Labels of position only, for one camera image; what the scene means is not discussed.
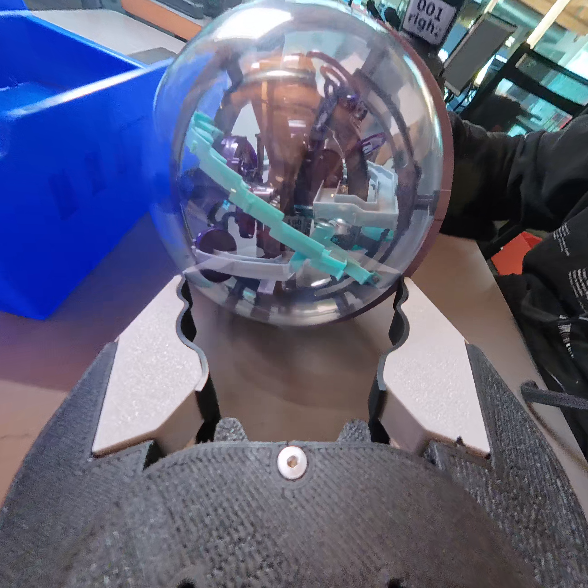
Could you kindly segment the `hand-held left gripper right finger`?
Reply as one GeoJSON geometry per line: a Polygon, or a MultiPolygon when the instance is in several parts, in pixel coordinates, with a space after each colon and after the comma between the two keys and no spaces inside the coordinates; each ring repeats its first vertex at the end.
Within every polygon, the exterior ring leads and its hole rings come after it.
{"type": "Polygon", "coordinates": [[[370,398],[372,438],[422,455],[430,442],[490,454],[467,342],[428,297],[402,279],[370,398]]]}

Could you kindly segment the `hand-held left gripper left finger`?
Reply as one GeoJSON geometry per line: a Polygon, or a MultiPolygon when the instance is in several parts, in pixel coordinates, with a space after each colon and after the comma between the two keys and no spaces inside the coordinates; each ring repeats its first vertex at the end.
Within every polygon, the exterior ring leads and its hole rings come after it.
{"type": "Polygon", "coordinates": [[[191,306],[186,278],[174,276],[117,337],[93,454],[152,441],[166,455],[214,435],[219,405],[191,306]]]}

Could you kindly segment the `clear plastic maze ball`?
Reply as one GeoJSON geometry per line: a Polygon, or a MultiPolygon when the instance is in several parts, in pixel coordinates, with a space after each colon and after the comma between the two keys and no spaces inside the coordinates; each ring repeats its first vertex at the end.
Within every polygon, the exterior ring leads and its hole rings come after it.
{"type": "Polygon", "coordinates": [[[279,327],[396,293],[449,206],[449,115],[423,48],[336,1],[249,1],[153,102],[151,214],[187,282],[279,327]]]}

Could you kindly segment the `person's right forearm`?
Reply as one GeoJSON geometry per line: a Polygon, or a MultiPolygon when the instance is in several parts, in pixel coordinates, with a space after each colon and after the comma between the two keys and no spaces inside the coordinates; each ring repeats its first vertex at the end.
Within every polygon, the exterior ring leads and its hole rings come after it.
{"type": "Polygon", "coordinates": [[[496,222],[552,232],[587,208],[587,115],[509,136],[450,114],[454,168],[444,235],[490,241],[496,222]]]}

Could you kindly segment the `black framed standing board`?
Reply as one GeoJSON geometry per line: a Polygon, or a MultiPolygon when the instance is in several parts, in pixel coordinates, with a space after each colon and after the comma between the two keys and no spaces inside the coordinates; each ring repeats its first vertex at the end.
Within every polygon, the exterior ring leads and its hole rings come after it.
{"type": "Polygon", "coordinates": [[[461,94],[516,28],[489,12],[482,14],[445,61],[445,88],[454,95],[461,94]]]}

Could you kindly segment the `orange traffic cone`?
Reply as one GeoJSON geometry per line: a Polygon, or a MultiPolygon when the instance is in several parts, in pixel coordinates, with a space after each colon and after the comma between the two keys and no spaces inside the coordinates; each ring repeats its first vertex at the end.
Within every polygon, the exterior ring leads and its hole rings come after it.
{"type": "Polygon", "coordinates": [[[520,275],[525,255],[543,239],[529,232],[521,232],[505,244],[490,260],[499,276],[520,275]]]}

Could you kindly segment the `blue plastic bin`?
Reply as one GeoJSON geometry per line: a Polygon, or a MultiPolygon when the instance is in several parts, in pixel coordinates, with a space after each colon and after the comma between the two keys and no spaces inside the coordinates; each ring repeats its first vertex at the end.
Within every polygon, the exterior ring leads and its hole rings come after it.
{"type": "Polygon", "coordinates": [[[1,311],[50,316],[146,213],[143,156],[169,62],[1,11],[1,311]]]}

